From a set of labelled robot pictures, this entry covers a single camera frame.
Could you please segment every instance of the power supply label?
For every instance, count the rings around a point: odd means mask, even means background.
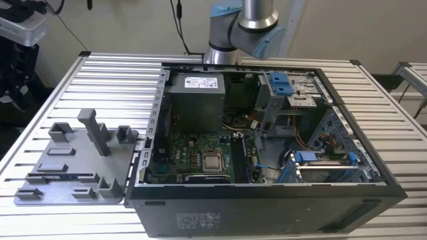
[[[217,89],[219,81],[216,77],[185,77],[184,88]]]

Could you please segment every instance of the motherboard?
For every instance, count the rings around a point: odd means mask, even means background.
[[[232,136],[197,135],[175,132],[171,137],[169,159],[167,164],[156,163],[153,169],[153,183],[204,183],[207,179],[215,183],[235,183],[235,176],[247,175],[248,181],[257,180],[253,161],[257,152],[252,136],[245,136],[244,148],[232,149]]]

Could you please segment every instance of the green circuit board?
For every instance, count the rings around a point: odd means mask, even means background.
[[[233,160],[231,154],[231,136],[193,135],[173,133],[171,139],[171,159],[167,169],[160,165],[155,167],[157,183],[176,183],[177,175],[219,174],[228,175],[231,183],[235,182]],[[244,139],[247,156],[257,158],[253,138]],[[207,173],[203,171],[203,153],[216,152],[221,155],[221,172]]]

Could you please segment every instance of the slotted aluminum table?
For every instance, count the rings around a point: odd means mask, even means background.
[[[427,63],[399,62],[393,74],[400,75],[427,98]]]
[[[83,128],[76,116],[95,108],[109,128],[129,125],[144,138],[161,62],[199,63],[200,56],[92,53],[80,56],[0,162],[0,237],[25,240],[145,239],[137,215],[123,205],[14,206],[49,142],[53,122]],[[243,59],[244,65],[321,68],[408,198],[353,232],[236,239],[427,239],[427,133],[360,65],[347,60]]]

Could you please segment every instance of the gray plastic holder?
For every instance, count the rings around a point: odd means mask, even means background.
[[[80,113],[78,120],[89,129],[70,129],[65,122],[52,125],[52,140],[14,194],[16,205],[116,204],[123,200],[139,132],[129,126],[107,129],[96,123],[93,109]]]

